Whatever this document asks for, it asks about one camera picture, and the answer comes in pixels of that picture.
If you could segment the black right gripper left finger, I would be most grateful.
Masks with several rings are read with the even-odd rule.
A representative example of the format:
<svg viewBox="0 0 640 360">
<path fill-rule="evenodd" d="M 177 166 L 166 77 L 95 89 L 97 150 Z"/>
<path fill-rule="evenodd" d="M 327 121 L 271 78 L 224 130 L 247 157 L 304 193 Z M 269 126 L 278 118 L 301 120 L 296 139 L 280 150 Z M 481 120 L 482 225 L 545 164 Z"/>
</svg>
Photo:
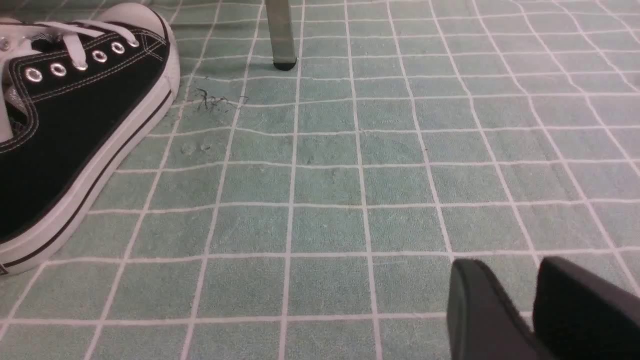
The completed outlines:
<svg viewBox="0 0 640 360">
<path fill-rule="evenodd" d="M 548 360 L 494 272 L 478 259 L 452 263 L 446 328 L 453 360 Z"/>
</svg>

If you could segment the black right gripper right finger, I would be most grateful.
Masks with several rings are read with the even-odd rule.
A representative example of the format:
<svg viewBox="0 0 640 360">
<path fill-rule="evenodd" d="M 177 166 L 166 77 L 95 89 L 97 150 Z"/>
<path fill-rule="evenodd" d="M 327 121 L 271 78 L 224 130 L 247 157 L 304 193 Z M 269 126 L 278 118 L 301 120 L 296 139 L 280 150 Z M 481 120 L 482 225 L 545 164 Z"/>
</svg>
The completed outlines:
<svg viewBox="0 0 640 360">
<path fill-rule="evenodd" d="M 541 262 L 532 321 L 558 360 L 640 357 L 640 299 L 562 257 Z"/>
</svg>

